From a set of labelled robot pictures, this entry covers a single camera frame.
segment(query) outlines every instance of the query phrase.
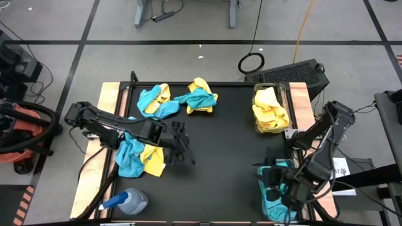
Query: black table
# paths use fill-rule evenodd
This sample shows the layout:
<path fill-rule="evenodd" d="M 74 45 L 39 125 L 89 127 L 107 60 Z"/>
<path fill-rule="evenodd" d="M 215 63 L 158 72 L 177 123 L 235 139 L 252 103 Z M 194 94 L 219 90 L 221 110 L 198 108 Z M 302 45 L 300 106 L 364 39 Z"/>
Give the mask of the black table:
<path fill-rule="evenodd" d="M 136 106 L 139 93 L 151 90 L 155 84 L 135 85 L 129 96 L 127 116 L 142 117 Z M 169 85 L 172 97 L 189 92 L 188 83 Z M 251 110 L 253 87 L 253 83 L 210 83 L 211 90 L 219 95 L 213 113 L 187 115 L 182 107 L 177 115 L 166 119 L 168 125 L 173 120 L 185 122 L 196 165 L 188 160 L 168 165 L 160 178 L 146 173 L 136 179 L 119 178 L 115 193 L 133 187 L 146 194 L 149 204 L 139 215 L 126 215 L 114 208 L 112 219 L 267 221 L 261 210 L 258 182 L 253 176 L 257 167 L 252 164 L 263 161 L 267 146 L 279 150 L 274 154 L 277 158 L 290 156 L 285 154 L 283 133 L 255 131 Z"/>

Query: wooden table edge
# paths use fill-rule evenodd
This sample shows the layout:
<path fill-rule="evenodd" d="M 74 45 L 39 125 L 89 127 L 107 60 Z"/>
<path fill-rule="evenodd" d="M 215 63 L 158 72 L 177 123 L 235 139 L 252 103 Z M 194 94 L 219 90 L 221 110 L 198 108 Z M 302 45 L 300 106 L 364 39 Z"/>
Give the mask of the wooden table edge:
<path fill-rule="evenodd" d="M 104 82 L 102 85 L 102 90 L 99 95 L 99 101 L 97 107 L 101 110 L 105 110 L 110 113 L 114 113 L 117 106 L 117 99 L 119 95 L 120 82 Z M 308 96 L 307 85 L 304 82 L 291 82 L 290 83 L 290 93 L 293 101 L 293 109 L 295 111 L 296 123 L 298 129 L 306 130 L 315 123 L 314 114 L 312 106 L 310 103 L 310 98 Z M 121 99 L 121 108 L 119 111 L 120 116 L 124 116 L 124 111 L 126 107 L 128 97 L 128 89 L 123 90 Z M 87 154 L 85 155 L 84 161 L 91 157 L 97 150 L 99 150 L 99 140 L 93 140 L 88 142 Z M 112 155 L 112 164 L 110 164 L 109 172 L 114 165 L 114 156 Z M 106 160 L 106 151 L 101 152 L 96 156 L 82 171 L 80 181 L 77 187 L 77 192 L 75 194 L 74 203 L 70 218 L 77 217 L 80 215 L 87 205 L 92 201 L 93 197 L 97 193 L 100 187 L 102 172 Z M 106 191 L 104 200 L 110 198 L 111 188 Z M 329 215 L 336 216 L 337 211 L 334 203 L 334 198 L 330 192 L 323 198 L 319 199 L 320 204 L 328 211 Z M 105 210 L 101 211 L 100 217 L 107 217 L 107 212 Z"/>

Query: concrete floor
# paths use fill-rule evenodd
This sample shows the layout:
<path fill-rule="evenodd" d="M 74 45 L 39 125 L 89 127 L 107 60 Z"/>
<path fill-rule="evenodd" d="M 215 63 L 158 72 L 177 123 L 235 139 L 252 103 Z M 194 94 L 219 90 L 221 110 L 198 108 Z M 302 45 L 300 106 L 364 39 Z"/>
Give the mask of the concrete floor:
<path fill-rule="evenodd" d="M 296 40 L 309 2 L 264 1 L 256 39 Z M 85 34 L 94 3 L 99 5 L 93 10 L 95 17 L 89 33 Z M 387 39 L 401 41 L 402 1 L 370 0 L 369 3 Z M 54 110 L 59 106 L 63 117 L 73 102 L 87 100 L 96 104 L 103 82 L 129 80 L 131 70 L 135 70 L 140 81 L 191 81 L 195 77 L 207 81 L 242 81 L 244 77 L 237 71 L 237 63 L 249 51 L 249 45 L 200 46 L 197 42 L 193 45 L 83 45 L 79 42 L 83 34 L 87 40 L 251 40 L 259 1 L 243 0 L 242 5 L 237 11 L 235 30 L 228 28 L 228 3 L 218 0 L 185 0 L 184 9 L 174 17 L 160 23 L 149 21 L 140 29 L 133 25 L 137 8 L 134 0 L 14 0 L 0 11 L 0 20 L 25 40 L 65 40 L 31 45 L 37 59 L 55 77 L 44 92 L 43 105 Z M 171 0 L 166 4 L 166 11 L 179 7 L 179 1 Z M 153 12 L 160 14 L 159 1 L 153 1 Z M 150 8 L 145 18 L 149 17 Z M 4 27 L 0 29 L 16 39 Z M 302 39 L 381 41 L 362 0 L 316 1 Z M 255 51 L 259 49 L 268 69 L 291 63 L 295 46 L 254 46 Z M 402 46 L 392 46 L 392 50 L 395 55 L 402 54 Z M 338 100 L 357 109 L 371 103 L 376 92 L 401 88 L 383 45 L 300 46 L 297 60 L 311 58 L 325 65 L 330 80 L 325 101 Z M 250 59 L 246 66 L 252 68 L 256 64 L 256 59 Z M 73 80 L 63 106 L 59 103 L 67 78 Z M 46 70 L 39 81 L 50 82 Z M 78 131 L 74 134 L 79 144 L 86 147 L 86 139 Z M 394 163 L 376 111 L 357 116 L 341 148 L 350 157 L 372 158 L 375 166 Z M 25 223 L 65 221 L 70 216 L 84 156 L 66 132 L 53 140 L 52 149 L 55 154 L 46 159 Z M 0 184 L 27 185 L 31 181 L 32 174 L 18 176 L 9 164 L 1 164 L 0 171 Z M 381 224 L 378 214 L 372 212 L 342 210 L 341 219 L 350 223 Z"/>

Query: white label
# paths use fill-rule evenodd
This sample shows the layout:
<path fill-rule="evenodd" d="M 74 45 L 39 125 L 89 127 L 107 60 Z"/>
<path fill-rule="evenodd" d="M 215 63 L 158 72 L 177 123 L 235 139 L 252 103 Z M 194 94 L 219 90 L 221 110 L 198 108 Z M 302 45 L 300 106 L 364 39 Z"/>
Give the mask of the white label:
<path fill-rule="evenodd" d="M 332 158 L 334 160 L 334 168 L 335 168 L 335 178 L 339 178 L 342 176 L 350 175 L 349 167 L 347 166 L 347 162 L 345 158 Z M 355 189 L 344 190 L 344 191 L 334 191 L 333 195 L 344 195 L 344 196 L 352 196 L 356 195 Z"/>

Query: metal stand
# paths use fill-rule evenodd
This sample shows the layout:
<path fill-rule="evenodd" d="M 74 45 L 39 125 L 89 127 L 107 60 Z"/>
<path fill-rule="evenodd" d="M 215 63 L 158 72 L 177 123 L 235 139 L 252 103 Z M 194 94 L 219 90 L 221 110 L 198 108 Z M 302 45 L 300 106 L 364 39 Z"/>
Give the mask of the metal stand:
<path fill-rule="evenodd" d="M 146 0 L 137 0 L 137 3 L 138 8 L 136 16 L 134 18 L 134 25 L 136 28 L 139 28 L 141 26 L 141 19 L 143 18 L 144 6 L 146 4 Z"/>
<path fill-rule="evenodd" d="M 143 14 L 145 13 L 145 6 L 147 0 L 137 0 L 138 8 L 137 13 L 134 18 L 134 25 L 136 28 L 141 27 L 141 20 L 143 18 Z M 240 0 L 231 0 L 229 5 L 229 28 L 236 28 L 236 10 L 237 7 L 241 7 Z"/>
<path fill-rule="evenodd" d="M 238 4 L 238 0 L 231 0 L 229 5 L 229 28 L 236 28 L 236 6 Z"/>

